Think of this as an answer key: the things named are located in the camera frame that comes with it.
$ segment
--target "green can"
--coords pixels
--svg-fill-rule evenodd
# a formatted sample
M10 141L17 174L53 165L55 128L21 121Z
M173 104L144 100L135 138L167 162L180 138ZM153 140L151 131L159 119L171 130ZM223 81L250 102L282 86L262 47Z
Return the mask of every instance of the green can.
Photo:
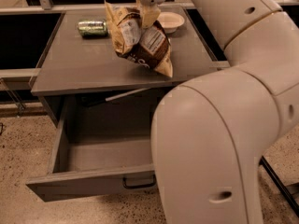
M78 22L78 31L82 37L107 36L107 22L101 20L81 20Z

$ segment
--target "speckled floor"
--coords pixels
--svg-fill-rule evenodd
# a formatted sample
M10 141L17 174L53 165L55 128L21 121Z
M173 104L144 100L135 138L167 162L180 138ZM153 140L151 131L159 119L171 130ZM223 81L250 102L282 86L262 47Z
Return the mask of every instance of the speckled floor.
M5 4L11 6L25 4L20 0L14 5ZM0 136L0 224L166 223L158 191L55 203L40 201L25 182L29 177L46 174L55 127L41 110L21 118L14 114L13 108L0 105L0 122L5 124ZM299 126L264 155L285 184L299 182ZM298 224L298 217L262 167L259 181L264 224Z

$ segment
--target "drawer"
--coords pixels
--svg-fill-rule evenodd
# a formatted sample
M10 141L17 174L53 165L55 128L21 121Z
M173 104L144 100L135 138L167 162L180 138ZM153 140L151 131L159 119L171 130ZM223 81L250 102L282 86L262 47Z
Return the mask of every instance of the drawer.
M155 189L151 118L169 89L150 89L86 107L66 96L48 174L26 185L42 200Z

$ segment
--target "drawer handle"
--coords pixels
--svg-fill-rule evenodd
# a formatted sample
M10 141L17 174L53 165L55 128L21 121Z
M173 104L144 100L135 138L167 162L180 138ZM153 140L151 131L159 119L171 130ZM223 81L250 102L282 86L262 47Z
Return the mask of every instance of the drawer handle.
M153 175L152 176L152 182L151 183L148 183L148 184L141 184L141 185L127 185L127 178L123 178L122 179L122 184L123 184L123 187L125 189L144 189L144 188L150 188L150 187L153 187L156 185L156 176Z

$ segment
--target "bowl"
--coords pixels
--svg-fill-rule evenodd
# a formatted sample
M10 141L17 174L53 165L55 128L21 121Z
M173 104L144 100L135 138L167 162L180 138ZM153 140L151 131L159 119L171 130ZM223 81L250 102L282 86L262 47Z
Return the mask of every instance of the bowl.
M185 22L182 16L174 12L162 12L158 17L158 21L167 34L174 33Z

